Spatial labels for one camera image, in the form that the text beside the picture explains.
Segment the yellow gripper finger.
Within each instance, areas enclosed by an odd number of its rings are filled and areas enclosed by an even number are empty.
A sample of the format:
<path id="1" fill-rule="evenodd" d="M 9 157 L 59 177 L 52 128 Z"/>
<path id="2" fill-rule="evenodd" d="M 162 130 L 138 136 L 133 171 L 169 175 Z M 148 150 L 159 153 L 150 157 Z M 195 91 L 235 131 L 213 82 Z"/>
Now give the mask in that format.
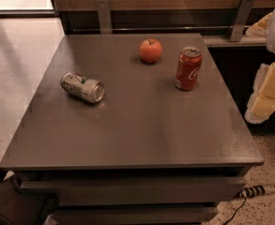
<path id="1" fill-rule="evenodd" d="M 264 38 L 267 33 L 267 24 L 271 17 L 272 13 L 267 14 L 258 22 L 249 27 L 246 31 L 248 37 L 261 37 Z"/>
<path id="2" fill-rule="evenodd" d="M 275 112 L 275 62 L 260 66 L 252 88 L 245 119 L 251 124 L 261 124 Z"/>

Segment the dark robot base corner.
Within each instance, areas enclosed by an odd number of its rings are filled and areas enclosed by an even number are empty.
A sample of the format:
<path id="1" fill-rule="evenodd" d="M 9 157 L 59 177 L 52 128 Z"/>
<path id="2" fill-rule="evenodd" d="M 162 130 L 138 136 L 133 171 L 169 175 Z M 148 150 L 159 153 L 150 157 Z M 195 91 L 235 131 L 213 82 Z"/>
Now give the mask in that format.
<path id="1" fill-rule="evenodd" d="M 0 225 L 43 225 L 58 204 L 54 194 L 21 189 L 14 175 L 0 183 Z"/>

